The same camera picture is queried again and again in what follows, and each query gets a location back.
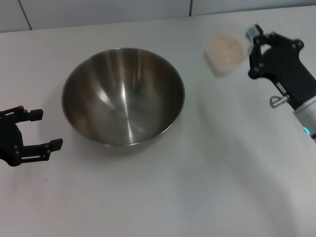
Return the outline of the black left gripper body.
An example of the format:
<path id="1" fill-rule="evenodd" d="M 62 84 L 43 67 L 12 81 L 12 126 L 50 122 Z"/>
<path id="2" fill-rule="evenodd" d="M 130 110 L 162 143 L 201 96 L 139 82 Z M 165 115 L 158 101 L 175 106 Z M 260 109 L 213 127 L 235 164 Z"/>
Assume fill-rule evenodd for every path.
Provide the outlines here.
<path id="1" fill-rule="evenodd" d="M 0 159 L 9 166 L 19 166 L 23 157 L 22 134 L 15 123 L 0 119 Z"/>

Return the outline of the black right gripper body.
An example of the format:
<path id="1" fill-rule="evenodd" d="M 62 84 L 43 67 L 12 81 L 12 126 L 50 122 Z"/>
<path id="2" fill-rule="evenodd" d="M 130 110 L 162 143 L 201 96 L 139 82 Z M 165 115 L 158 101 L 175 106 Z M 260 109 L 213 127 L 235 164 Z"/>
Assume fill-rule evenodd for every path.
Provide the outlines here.
<path id="1" fill-rule="evenodd" d="M 274 46 L 262 55 L 262 77 L 274 85 L 280 84 L 282 95 L 289 96 L 289 104 L 297 109 L 316 95 L 316 80 L 299 59 L 299 46 Z"/>

